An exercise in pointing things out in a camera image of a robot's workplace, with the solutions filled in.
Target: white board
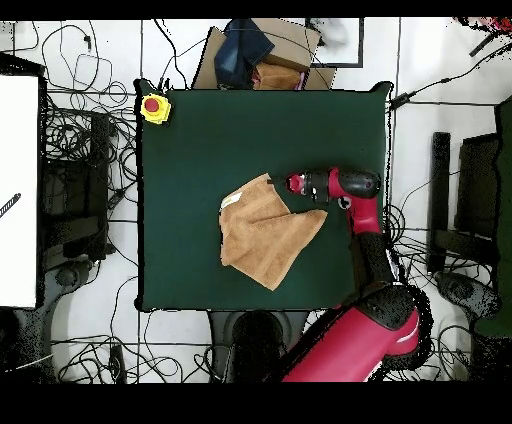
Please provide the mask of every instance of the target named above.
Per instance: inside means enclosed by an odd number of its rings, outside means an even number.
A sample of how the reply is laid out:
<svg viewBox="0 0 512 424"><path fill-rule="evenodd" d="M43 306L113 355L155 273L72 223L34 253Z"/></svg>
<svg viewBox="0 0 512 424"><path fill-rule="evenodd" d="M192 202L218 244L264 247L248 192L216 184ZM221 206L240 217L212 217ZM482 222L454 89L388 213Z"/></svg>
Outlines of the white board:
<svg viewBox="0 0 512 424"><path fill-rule="evenodd" d="M37 114L38 79L0 75L0 306L36 303Z"/></svg>

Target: table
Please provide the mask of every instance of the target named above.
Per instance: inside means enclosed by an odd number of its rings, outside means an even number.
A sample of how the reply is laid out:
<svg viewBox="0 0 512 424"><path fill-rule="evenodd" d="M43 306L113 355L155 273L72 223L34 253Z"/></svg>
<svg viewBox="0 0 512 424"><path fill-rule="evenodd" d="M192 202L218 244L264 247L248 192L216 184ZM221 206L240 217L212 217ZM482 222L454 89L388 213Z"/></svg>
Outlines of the table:
<svg viewBox="0 0 512 424"><path fill-rule="evenodd" d="M370 92L168 91L169 126L138 122L142 310L317 309L354 289L345 212L335 202L271 292L220 263L218 211L254 177L327 166L384 171L389 83ZM145 80L141 96L155 92ZM292 212L314 206L277 187Z"/></svg>

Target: emergency stop button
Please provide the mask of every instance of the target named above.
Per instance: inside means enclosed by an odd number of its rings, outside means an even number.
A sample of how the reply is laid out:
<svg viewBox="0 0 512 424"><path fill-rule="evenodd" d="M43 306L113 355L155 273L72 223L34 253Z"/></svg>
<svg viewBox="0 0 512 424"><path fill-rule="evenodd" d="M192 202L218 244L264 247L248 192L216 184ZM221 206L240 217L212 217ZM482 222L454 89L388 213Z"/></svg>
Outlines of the emergency stop button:
<svg viewBox="0 0 512 424"><path fill-rule="evenodd" d="M160 105L158 104L158 100L149 98L144 102L144 107L148 112L154 113L160 108Z"/></svg>
<svg viewBox="0 0 512 424"><path fill-rule="evenodd" d="M166 97L150 94L142 98L140 113L146 121L160 125L169 118L171 107Z"/></svg>

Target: yellow button base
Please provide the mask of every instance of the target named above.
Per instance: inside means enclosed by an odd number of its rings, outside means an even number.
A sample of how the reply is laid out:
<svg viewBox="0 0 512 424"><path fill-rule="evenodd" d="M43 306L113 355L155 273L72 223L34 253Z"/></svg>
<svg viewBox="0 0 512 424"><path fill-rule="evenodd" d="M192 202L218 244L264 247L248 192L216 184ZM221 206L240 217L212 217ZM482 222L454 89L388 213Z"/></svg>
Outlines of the yellow button base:
<svg viewBox="0 0 512 424"><path fill-rule="evenodd" d="M158 102L159 107L156 112L150 112L144 106L146 104L146 100L148 99L154 99ZM149 96L144 96L142 98L140 113L144 116L144 118L146 118L146 121L161 125L162 122L167 121L170 112L171 104L165 97L159 96L157 94L150 94Z"/></svg>

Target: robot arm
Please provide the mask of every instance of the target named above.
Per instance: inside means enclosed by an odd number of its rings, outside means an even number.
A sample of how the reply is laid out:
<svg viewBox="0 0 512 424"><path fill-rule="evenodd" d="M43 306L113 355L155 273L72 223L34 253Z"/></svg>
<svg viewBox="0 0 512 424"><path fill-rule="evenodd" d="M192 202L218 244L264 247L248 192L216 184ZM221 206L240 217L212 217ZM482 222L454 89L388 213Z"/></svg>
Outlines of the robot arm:
<svg viewBox="0 0 512 424"><path fill-rule="evenodd" d="M292 174L286 186L314 202L338 199L347 210L356 293L344 305L326 311L281 358L267 381L364 381L384 356L417 348L420 324L412 296L393 284L377 219L380 177L331 168Z"/></svg>

